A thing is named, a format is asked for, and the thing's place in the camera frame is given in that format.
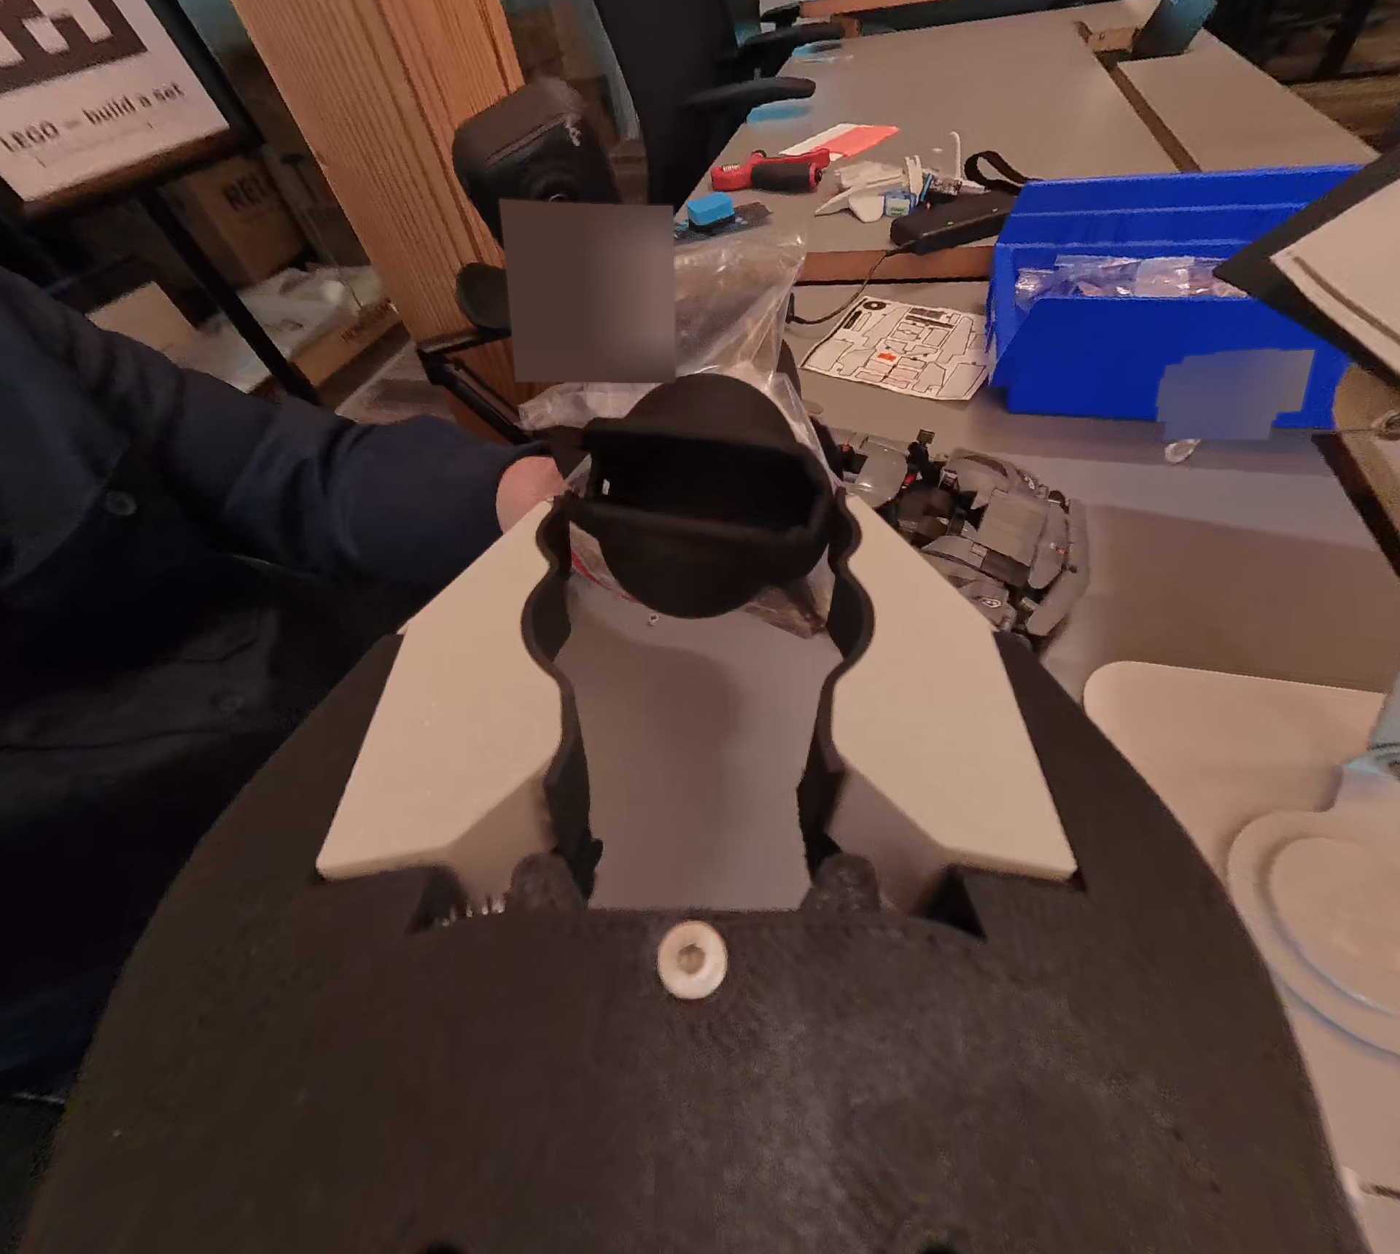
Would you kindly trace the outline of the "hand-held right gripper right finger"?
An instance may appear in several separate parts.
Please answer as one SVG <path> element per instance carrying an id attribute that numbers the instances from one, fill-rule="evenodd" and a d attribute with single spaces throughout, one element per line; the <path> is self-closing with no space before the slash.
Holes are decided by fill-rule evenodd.
<path id="1" fill-rule="evenodd" d="M 994 627 L 867 504 L 841 496 L 823 681 L 798 782 L 810 878 L 841 855 L 895 910 L 952 870 L 1068 884 L 1077 856 Z"/>

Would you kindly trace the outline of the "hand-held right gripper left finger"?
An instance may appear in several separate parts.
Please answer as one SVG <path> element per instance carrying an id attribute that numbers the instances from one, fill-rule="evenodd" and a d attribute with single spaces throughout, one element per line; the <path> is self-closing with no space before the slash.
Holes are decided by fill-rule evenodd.
<path id="1" fill-rule="evenodd" d="M 558 665 L 571 575 L 568 512 L 543 502 L 405 625 L 317 859 L 323 880 L 424 867 L 478 906 L 508 894 L 521 861 L 553 856 L 593 897 L 603 843 Z"/>

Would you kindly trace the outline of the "partly built lego car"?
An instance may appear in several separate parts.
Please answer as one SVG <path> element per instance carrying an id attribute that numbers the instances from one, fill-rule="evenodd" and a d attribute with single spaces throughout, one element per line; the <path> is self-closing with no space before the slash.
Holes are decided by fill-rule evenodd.
<path id="1" fill-rule="evenodd" d="M 816 426 L 849 495 L 893 528 L 1000 633 L 1042 655 L 1092 581 L 1089 514 L 1008 458 Z"/>

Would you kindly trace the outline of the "clear bag of lego parts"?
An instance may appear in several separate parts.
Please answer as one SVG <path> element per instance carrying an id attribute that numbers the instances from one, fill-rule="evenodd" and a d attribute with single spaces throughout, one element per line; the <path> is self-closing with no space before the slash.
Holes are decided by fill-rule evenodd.
<path id="1" fill-rule="evenodd" d="M 653 388 L 693 374 L 740 378 L 772 400 L 798 441 L 825 458 L 833 493 L 836 477 L 809 415 L 784 331 L 806 248 L 797 235 L 763 241 L 752 234 L 677 247 L 674 253 L 674 378 L 667 383 L 574 380 L 548 388 L 523 409 L 534 436 L 556 441 L 568 464 L 568 495 L 585 492 L 590 461 L 583 429 L 597 418 L 619 419 Z M 574 569 L 587 581 L 632 604 L 603 559 L 600 546 L 569 521 Z M 832 606 L 829 550 L 803 581 L 769 588 L 733 614 L 743 613 L 784 633 L 814 639 L 826 629 Z"/>

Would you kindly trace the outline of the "black lego tyre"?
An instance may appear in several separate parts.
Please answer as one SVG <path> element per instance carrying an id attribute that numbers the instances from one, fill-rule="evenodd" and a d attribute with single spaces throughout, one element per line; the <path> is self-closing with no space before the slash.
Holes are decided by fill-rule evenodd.
<path id="1" fill-rule="evenodd" d="M 714 619 L 804 581 L 836 515 L 830 469 L 760 388 L 693 374 L 581 431 L 590 467 L 569 524 L 658 616 Z"/>

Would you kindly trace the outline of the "person's left forearm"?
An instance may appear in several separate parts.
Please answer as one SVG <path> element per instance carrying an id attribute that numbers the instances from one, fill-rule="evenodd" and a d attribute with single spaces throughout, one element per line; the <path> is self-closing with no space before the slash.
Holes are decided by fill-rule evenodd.
<path id="1" fill-rule="evenodd" d="M 93 324 L 72 366 L 182 508 L 237 553 L 327 581 L 434 595 L 502 537 L 517 458 L 445 420 L 354 423 L 272 403 Z"/>

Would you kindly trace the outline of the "person's left hand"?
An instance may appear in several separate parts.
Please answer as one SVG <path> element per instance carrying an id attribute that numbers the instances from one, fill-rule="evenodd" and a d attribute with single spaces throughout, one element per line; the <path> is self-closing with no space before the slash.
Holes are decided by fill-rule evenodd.
<path id="1" fill-rule="evenodd" d="M 555 502 L 567 483 L 555 458 L 533 454 L 514 460 L 499 476 L 495 511 L 499 533 L 508 534 L 537 506 Z"/>

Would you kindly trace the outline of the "small blue plastic part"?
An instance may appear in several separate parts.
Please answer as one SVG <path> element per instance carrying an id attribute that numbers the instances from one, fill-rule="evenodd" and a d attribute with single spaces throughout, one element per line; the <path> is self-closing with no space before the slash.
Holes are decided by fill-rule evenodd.
<path id="1" fill-rule="evenodd" d="M 739 232 L 763 229 L 774 213 L 762 202 L 736 203 L 728 193 L 709 193 L 685 205 L 674 221 L 674 244 L 689 245 Z"/>

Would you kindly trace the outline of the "brown cardboard box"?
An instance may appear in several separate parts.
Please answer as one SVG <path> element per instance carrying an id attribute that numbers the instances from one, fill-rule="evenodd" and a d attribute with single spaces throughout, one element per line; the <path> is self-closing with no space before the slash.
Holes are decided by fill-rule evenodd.
<path id="1" fill-rule="evenodd" d="M 238 289 L 265 283 L 310 254 L 305 231 L 259 157 L 234 157 L 173 180 L 163 196 Z"/>

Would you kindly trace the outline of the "red paper card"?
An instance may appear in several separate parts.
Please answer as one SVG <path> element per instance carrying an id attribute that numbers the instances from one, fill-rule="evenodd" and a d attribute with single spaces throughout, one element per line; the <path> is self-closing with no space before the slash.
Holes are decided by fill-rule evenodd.
<path id="1" fill-rule="evenodd" d="M 829 164 L 848 161 L 896 138 L 900 130 L 899 126 L 841 123 L 784 149 L 779 155 L 788 161 L 820 155 L 826 155 Z"/>

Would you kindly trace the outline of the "white book stand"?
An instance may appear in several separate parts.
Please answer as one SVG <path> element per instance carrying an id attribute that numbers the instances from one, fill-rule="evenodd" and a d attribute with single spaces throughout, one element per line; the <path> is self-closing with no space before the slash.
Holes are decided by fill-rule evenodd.
<path id="1" fill-rule="evenodd" d="M 1398 1252 L 1399 686 L 1118 662 L 1083 703 L 1227 887 L 1363 1234 Z"/>

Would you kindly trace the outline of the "white folded paper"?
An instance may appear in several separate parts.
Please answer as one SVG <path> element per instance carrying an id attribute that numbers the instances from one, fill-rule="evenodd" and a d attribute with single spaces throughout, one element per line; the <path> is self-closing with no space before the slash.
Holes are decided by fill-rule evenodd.
<path id="1" fill-rule="evenodd" d="M 906 187 L 917 190 L 927 174 L 940 174 L 966 181 L 966 154 L 962 133 L 954 130 L 946 145 L 931 151 L 928 158 L 906 155 L 898 164 L 858 161 L 836 171 L 836 193 L 819 205 L 816 218 L 851 215 L 858 222 L 874 225 L 886 219 L 884 194 Z"/>

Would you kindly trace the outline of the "blue plastic bin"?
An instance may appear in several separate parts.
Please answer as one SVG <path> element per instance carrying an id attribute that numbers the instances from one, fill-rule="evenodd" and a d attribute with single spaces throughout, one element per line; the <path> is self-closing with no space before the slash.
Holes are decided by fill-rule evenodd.
<path id="1" fill-rule="evenodd" d="M 995 241 L 988 298 L 995 368 L 1010 412 L 1154 422 L 1170 366 L 1192 356 L 1278 350 L 1310 356 L 1280 429 L 1332 426 L 1351 361 L 1261 301 L 1239 297 L 1020 299 L 1020 276 L 1062 259 L 1233 259 L 1361 170 L 1358 164 L 1234 173 L 1064 178 L 1029 184 Z"/>

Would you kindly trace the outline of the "white sticker sheet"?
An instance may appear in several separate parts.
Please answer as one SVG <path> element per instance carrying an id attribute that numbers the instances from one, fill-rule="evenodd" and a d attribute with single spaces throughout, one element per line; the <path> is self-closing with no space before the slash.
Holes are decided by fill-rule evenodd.
<path id="1" fill-rule="evenodd" d="M 984 315 L 867 297 L 845 310 L 801 371 L 934 403 L 966 403 L 995 353 Z"/>

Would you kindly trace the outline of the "black power adapter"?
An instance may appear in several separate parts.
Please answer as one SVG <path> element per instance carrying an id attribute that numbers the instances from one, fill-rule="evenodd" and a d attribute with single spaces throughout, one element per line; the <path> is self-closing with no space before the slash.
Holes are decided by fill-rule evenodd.
<path id="1" fill-rule="evenodd" d="M 1001 235 L 1020 193 L 988 190 L 935 194 L 890 224 L 889 247 L 898 254 L 927 256 L 984 244 Z"/>

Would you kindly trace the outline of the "clear plastic bags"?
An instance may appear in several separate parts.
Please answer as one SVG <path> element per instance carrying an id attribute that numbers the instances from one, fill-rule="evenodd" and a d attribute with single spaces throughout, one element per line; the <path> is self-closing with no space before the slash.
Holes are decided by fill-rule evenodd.
<path id="1" fill-rule="evenodd" d="M 1029 310 L 1040 299 L 1099 301 L 1243 301 L 1248 294 L 1217 278 L 1221 259 L 1062 253 L 1052 264 L 1023 267 L 1014 302 Z"/>

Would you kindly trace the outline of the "framed tag sign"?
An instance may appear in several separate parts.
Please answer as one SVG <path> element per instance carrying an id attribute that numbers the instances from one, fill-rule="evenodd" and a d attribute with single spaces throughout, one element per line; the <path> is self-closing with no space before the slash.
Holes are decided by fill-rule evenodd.
<path id="1" fill-rule="evenodd" d="M 2 0 L 5 216 L 88 208 L 257 142 L 177 0 Z"/>

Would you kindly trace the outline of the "open instruction book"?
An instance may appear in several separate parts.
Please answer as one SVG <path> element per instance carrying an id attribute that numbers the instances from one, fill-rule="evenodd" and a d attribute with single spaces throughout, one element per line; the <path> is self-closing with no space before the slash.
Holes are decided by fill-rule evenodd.
<path id="1" fill-rule="evenodd" d="M 1350 175 L 1217 276 L 1348 356 L 1399 381 L 1399 149 Z"/>

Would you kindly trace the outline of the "wooden support post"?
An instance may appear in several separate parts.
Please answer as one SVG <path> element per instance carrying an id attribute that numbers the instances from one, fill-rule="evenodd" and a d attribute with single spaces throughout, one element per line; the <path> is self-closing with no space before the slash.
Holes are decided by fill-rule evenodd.
<path id="1" fill-rule="evenodd" d="M 462 330 L 460 269 L 501 253 L 451 146 L 523 87 L 502 0 L 231 3 L 412 336 Z"/>

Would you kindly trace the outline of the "red handled tool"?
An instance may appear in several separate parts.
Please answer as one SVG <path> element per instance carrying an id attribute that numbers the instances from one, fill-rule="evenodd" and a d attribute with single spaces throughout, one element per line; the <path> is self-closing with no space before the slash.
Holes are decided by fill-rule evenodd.
<path id="1" fill-rule="evenodd" d="M 826 148 L 772 157 L 758 151 L 743 162 L 712 167 L 709 187 L 718 194 L 753 192 L 810 196 L 819 189 L 830 165 L 832 152 Z"/>

